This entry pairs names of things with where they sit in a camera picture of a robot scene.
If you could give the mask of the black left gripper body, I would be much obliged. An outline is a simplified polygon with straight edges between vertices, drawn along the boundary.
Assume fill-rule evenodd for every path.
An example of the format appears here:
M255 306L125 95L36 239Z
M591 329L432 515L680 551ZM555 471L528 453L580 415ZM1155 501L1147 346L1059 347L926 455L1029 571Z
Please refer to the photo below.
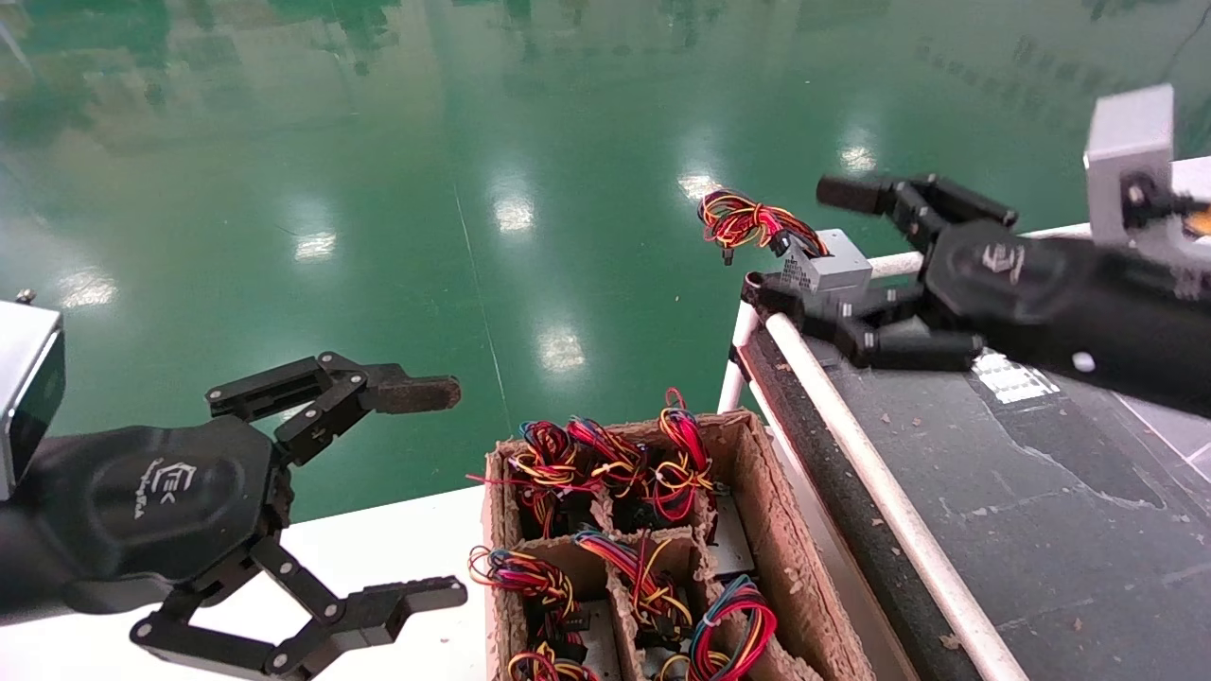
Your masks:
M277 445L230 414L44 440L2 503L2 623L117 616L176 589L218 603L289 507Z

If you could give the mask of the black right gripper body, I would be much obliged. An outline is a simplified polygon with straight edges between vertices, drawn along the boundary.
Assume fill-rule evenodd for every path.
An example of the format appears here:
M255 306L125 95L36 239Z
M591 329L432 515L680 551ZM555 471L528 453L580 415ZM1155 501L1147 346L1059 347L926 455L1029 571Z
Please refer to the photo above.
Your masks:
M929 322L978 334L1015 362L1209 414L1207 271L972 221L939 234L922 287Z

